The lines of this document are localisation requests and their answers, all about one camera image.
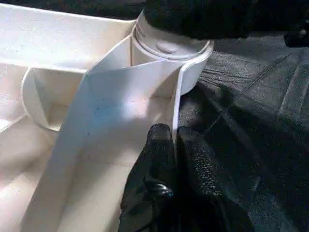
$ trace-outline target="white cylindrical container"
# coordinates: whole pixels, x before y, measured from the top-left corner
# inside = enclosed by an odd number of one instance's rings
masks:
[[[192,63],[192,75],[183,79],[182,92],[189,92],[197,83],[208,57],[213,51],[213,41],[195,40],[189,37],[172,34],[150,26],[143,14],[140,14],[132,32],[132,66],[156,60],[170,61],[166,72],[178,75],[184,64]]]

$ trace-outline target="white plastic piece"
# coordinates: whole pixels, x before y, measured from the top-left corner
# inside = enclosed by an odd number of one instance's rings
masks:
[[[134,24],[0,4],[0,61],[84,72],[129,35]]]
[[[27,115],[41,127],[59,131],[82,77],[82,72],[30,68],[21,86]]]
[[[26,67],[0,63],[0,131],[24,114],[20,86]]]
[[[176,138],[183,83],[186,89],[194,83],[190,77],[199,75],[211,48],[181,65],[148,56],[128,36],[87,72],[22,231],[111,231],[118,223],[127,175],[149,128],[166,123]],[[120,59],[119,51],[124,54]]]
[[[175,57],[168,58],[170,55],[174,55],[174,53],[164,54],[162,52],[154,51],[152,49],[145,49],[145,46],[141,45],[140,40],[137,37],[138,35],[137,28],[138,28],[137,26],[134,27],[133,33],[132,33],[132,65],[138,65],[138,64],[142,64],[146,62],[155,61],[155,60],[161,60],[161,61],[168,60],[170,62],[169,72],[175,72],[174,74],[177,75],[178,73],[176,71],[177,69],[179,69],[181,66],[185,64],[190,64],[190,74],[187,74],[185,77],[183,77],[181,95],[189,92],[196,85],[199,79],[199,76],[203,68],[205,67],[205,64],[209,56],[212,54],[213,41],[212,40],[206,41],[206,45],[202,43],[203,48],[201,51],[198,51],[198,50],[190,51],[190,49],[183,49],[182,55],[184,56],[185,54],[190,54],[189,56],[191,57],[191,59],[175,59]],[[182,39],[181,43],[190,41],[187,37],[181,37],[181,36],[173,35],[173,34],[171,35],[169,34],[169,36],[171,38],[168,38],[168,39],[175,39],[176,41],[179,41],[179,38]],[[150,41],[152,42],[158,41],[158,38],[150,40]],[[190,48],[190,46],[186,45],[186,46],[182,46],[182,48]]]

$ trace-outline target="white plastic tray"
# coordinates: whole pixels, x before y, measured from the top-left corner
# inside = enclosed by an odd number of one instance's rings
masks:
[[[115,232],[126,178],[149,128],[166,123],[175,139],[183,80],[209,53],[181,67],[166,60],[131,66],[142,60],[131,40],[122,40],[83,77],[23,232]]]
[[[180,96],[213,44],[167,61],[139,46],[134,22],[0,4],[1,232],[116,231],[147,131],[167,123],[175,139]]]
[[[56,137],[24,111],[21,85],[27,70],[85,73],[131,33],[134,23],[0,4],[1,232],[21,230]],[[58,124],[48,126],[56,131]]]

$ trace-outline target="black textured material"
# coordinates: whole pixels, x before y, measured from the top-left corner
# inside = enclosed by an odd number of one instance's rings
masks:
[[[227,173],[223,192],[255,231],[309,226],[309,49],[283,38],[217,41],[180,126],[204,135]]]
[[[308,3],[300,0],[148,0],[152,26],[195,39],[247,37],[296,30]]]
[[[177,149],[185,204],[182,218],[190,218],[200,231],[253,231],[247,212],[222,191],[220,180],[224,173],[203,136],[180,127]]]

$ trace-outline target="black glove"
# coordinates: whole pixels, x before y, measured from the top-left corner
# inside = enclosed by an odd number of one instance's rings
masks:
[[[177,167],[169,127],[156,124],[125,186],[119,232],[248,232],[247,213],[224,196],[215,155],[188,128],[177,134]]]
[[[308,0],[147,0],[144,14],[155,28],[195,39],[289,31],[288,46],[309,45]]]

